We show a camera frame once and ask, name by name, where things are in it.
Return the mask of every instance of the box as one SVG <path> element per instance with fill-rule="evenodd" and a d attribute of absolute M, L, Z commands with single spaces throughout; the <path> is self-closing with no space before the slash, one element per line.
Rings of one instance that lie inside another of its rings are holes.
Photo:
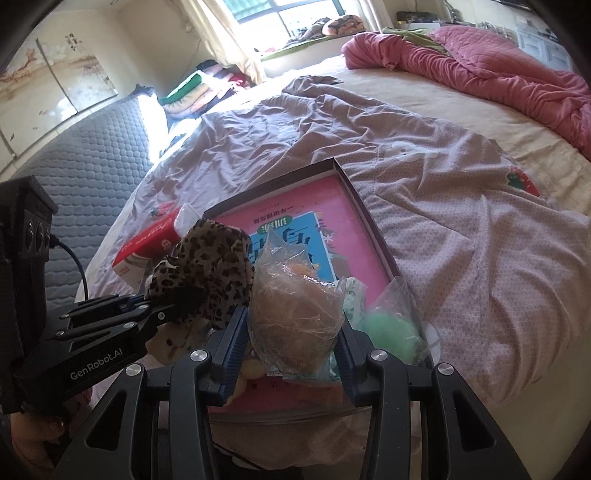
<path fill-rule="evenodd" d="M 205 211 L 205 218 L 243 229 L 253 240 L 255 261 L 267 229 L 290 243 L 306 243 L 325 280 L 354 276 L 367 285 L 371 304 L 395 277 L 398 267 L 374 219 L 334 158 L 257 185 Z M 286 421 L 353 410 L 335 388 L 314 388 L 263 377 L 249 381 L 231 405 L 213 408 L 224 421 Z"/>

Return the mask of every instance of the window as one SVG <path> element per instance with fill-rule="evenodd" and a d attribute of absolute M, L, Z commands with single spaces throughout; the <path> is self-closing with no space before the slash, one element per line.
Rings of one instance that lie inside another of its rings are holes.
<path fill-rule="evenodd" d="M 279 50 L 316 20 L 345 13 L 339 0 L 224 0 L 224 3 L 261 53 Z"/>

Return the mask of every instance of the person's hand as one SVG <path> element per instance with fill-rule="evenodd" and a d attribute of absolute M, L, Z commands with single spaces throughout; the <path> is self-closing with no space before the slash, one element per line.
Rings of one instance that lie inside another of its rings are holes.
<path fill-rule="evenodd" d="M 92 389 L 77 395 L 68 403 L 72 405 L 72 422 L 66 425 L 59 416 L 42 416 L 35 413 L 13 413 L 10 415 L 12 447 L 29 473 L 35 479 L 48 479 L 53 473 L 53 464 L 47 456 L 43 442 L 58 443 L 59 438 L 79 425 L 89 410 Z"/>

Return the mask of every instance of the pink quilt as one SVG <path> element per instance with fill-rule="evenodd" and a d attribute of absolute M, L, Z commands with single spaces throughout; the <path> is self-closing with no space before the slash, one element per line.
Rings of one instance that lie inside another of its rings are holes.
<path fill-rule="evenodd" d="M 511 106 L 591 160 L 591 90 L 579 75 L 548 68 L 488 30 L 455 25 L 430 37 L 452 56 L 378 33 L 355 35 L 342 52 L 349 69 L 400 69 Z"/>

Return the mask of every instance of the clear plastic bag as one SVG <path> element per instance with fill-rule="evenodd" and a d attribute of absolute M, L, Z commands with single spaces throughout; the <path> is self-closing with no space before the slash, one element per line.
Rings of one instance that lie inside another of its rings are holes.
<path fill-rule="evenodd" d="M 314 375 L 343 325 L 345 281 L 321 281 L 305 244 L 269 231 L 255 264 L 248 331 L 267 375 Z"/>
<path fill-rule="evenodd" d="M 374 347 L 398 357 L 407 365 L 425 360 L 431 344 L 421 337 L 414 295 L 402 277 L 395 277 L 365 312 L 355 327 L 369 335 Z"/>

